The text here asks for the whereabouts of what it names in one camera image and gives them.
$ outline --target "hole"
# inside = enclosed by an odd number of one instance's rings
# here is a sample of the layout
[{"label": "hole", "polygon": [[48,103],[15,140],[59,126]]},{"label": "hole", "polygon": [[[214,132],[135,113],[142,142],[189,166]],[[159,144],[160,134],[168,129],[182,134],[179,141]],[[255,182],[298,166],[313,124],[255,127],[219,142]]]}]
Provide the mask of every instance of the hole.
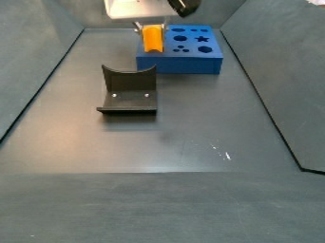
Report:
[{"label": "hole", "polygon": [[174,37],[174,40],[178,41],[178,42],[183,42],[186,39],[187,39],[187,37],[183,36],[183,35],[178,35],[178,36]]},{"label": "hole", "polygon": [[175,31],[175,32],[185,32],[186,31],[183,28],[172,28],[171,30]]},{"label": "hole", "polygon": [[198,38],[195,38],[198,40],[198,42],[209,42],[210,38],[206,38],[203,36],[199,36]]},{"label": "hole", "polygon": [[213,49],[210,47],[199,47],[198,50],[203,53],[210,53],[213,52]]}]

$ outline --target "black curved holder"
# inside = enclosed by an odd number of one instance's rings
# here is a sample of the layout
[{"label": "black curved holder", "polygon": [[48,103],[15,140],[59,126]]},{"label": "black curved holder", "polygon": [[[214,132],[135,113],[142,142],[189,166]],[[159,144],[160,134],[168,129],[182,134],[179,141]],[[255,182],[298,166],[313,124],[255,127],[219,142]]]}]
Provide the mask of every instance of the black curved holder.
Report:
[{"label": "black curved holder", "polygon": [[156,67],[139,72],[119,72],[102,65],[107,97],[102,113],[112,112],[156,112]]}]

